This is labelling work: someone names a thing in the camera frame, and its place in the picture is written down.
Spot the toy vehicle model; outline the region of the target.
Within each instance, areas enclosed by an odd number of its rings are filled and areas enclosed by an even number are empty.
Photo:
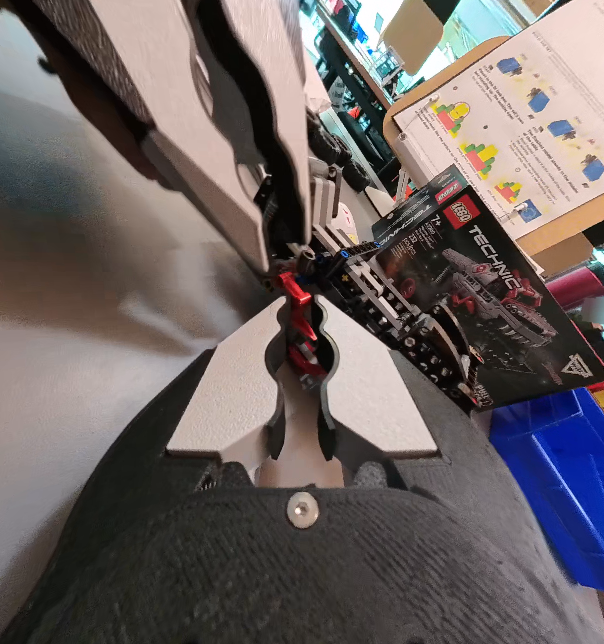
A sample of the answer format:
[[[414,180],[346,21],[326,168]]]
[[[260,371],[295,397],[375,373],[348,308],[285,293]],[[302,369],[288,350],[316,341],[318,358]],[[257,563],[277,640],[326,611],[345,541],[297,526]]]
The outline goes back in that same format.
[[[329,227],[336,212],[341,170],[309,158],[312,239],[308,246],[291,244],[275,258],[275,273],[263,278],[269,291],[280,289],[275,279],[291,272],[310,294],[322,294],[388,348],[398,351],[435,386],[469,413],[481,403],[475,395],[481,359],[464,336],[447,305],[430,305],[426,312],[410,304],[375,260],[379,245],[363,241],[353,246]]]

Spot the blue plastic bin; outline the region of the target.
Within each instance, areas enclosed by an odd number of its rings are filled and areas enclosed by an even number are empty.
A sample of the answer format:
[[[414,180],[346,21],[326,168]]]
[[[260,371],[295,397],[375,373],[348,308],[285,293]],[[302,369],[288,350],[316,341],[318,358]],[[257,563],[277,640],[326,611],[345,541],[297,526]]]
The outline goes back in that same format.
[[[586,388],[497,408],[490,441],[562,563],[604,592],[604,410]]]

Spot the instruction poster sheet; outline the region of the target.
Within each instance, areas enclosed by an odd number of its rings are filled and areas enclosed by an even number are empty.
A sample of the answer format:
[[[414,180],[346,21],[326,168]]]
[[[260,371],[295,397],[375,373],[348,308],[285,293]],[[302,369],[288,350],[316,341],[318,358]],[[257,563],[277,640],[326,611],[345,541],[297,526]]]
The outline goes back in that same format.
[[[530,256],[604,220],[604,1],[568,1],[397,101],[384,133],[416,187],[456,165]]]

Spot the red toy claw piece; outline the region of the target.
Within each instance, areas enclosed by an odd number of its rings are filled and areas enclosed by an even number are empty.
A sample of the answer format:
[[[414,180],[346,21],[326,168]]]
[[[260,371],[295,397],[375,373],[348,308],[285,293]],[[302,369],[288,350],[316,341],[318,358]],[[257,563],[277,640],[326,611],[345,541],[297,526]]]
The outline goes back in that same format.
[[[312,326],[313,297],[296,281],[291,272],[275,279],[290,300],[290,317],[286,326],[287,358],[300,379],[323,379],[327,372],[317,358],[317,335]]]

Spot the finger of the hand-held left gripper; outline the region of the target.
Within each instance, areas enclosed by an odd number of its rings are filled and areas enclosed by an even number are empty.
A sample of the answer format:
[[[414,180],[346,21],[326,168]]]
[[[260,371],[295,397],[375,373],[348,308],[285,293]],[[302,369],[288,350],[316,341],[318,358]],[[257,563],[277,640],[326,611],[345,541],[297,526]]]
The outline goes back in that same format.
[[[196,89],[196,48],[178,1],[92,1],[153,119],[142,144],[169,184],[182,192],[242,259],[269,271],[263,224],[238,176],[230,143]]]
[[[237,165],[263,166],[258,197],[267,249],[308,244],[304,63],[293,1],[197,1],[196,44],[209,72],[212,119]]]

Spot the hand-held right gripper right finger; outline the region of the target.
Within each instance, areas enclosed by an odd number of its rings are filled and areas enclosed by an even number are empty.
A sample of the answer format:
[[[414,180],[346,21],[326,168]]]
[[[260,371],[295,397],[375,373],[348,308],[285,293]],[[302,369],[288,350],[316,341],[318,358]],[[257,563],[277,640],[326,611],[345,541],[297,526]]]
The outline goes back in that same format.
[[[439,448],[400,375],[392,351],[323,295],[314,296],[319,385],[317,438],[324,459],[351,479],[377,464],[388,487],[406,487],[397,461],[431,458]]]

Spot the black toy tire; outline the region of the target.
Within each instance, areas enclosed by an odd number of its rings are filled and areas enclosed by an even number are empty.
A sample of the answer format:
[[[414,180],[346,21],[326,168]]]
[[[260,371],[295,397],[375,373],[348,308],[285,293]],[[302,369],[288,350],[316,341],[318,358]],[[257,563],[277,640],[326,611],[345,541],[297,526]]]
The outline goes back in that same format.
[[[341,169],[343,180],[356,193],[363,193],[371,185],[371,179],[365,168],[355,159],[347,161]]]
[[[353,159],[346,143],[337,135],[329,133],[317,113],[306,110],[308,145],[313,154],[327,165],[344,168]]]

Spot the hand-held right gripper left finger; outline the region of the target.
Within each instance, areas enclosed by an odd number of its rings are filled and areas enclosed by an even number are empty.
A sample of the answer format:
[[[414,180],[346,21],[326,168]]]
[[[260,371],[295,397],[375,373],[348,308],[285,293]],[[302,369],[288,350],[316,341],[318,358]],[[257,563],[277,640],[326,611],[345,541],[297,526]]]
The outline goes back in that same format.
[[[285,440],[289,299],[281,296],[214,349],[166,451],[172,457],[238,463],[252,483]]]

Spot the dark toy set box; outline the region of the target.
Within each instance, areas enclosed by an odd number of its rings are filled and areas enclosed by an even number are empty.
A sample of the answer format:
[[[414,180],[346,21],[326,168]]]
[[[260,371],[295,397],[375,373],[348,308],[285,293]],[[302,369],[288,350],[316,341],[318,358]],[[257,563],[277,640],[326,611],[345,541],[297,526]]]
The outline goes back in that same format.
[[[480,359],[482,408],[604,382],[604,362],[455,166],[371,228],[376,260],[407,302],[451,311]]]

